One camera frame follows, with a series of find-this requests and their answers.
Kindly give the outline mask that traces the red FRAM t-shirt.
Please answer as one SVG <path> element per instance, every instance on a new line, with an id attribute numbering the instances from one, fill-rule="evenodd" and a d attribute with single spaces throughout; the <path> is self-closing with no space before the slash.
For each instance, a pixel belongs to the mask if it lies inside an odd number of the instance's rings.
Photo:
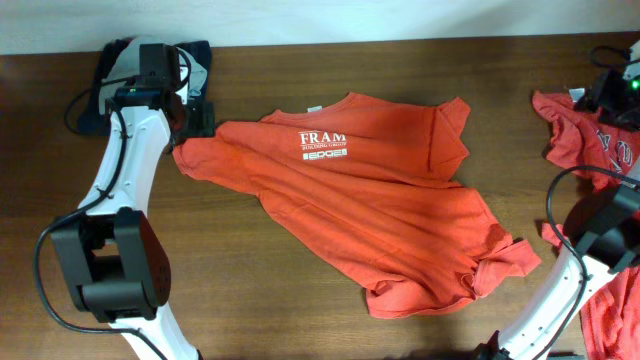
<path id="1" fill-rule="evenodd" d="M 351 93 L 307 113 L 228 121 L 175 148 L 179 170 L 256 196 L 268 215 L 363 287 L 370 315 L 442 315 L 539 265 L 480 193 L 454 180 L 469 105 Z"/>

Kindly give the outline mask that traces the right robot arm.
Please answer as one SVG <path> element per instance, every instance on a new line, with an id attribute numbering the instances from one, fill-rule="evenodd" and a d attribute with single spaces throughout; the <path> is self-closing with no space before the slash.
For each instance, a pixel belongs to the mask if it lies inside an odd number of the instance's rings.
<path id="1" fill-rule="evenodd" d="M 476 359 L 544 359 L 577 313 L 585 314 L 639 267 L 639 68 L 608 70 L 578 101 L 535 94 L 553 126 L 549 161 L 592 181 L 564 224 L 543 236 L 559 246 L 546 282 L 520 317 L 474 351 Z"/>

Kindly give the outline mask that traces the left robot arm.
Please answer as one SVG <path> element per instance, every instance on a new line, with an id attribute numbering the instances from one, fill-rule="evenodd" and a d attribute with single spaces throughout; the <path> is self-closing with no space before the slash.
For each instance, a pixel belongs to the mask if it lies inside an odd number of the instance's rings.
<path id="1" fill-rule="evenodd" d="M 212 135 L 214 121 L 208 104 L 188 98 L 193 67 L 184 50 L 142 44 L 138 59 L 138 71 L 114 80 L 117 88 L 104 101 L 109 140 L 91 189 L 36 243 L 52 239 L 71 301 L 100 325 L 71 324 L 53 309 L 38 259 L 36 289 L 45 310 L 66 329 L 119 334 L 141 359 L 199 359 L 169 305 L 170 262 L 147 212 L 161 155 L 190 137 Z"/>

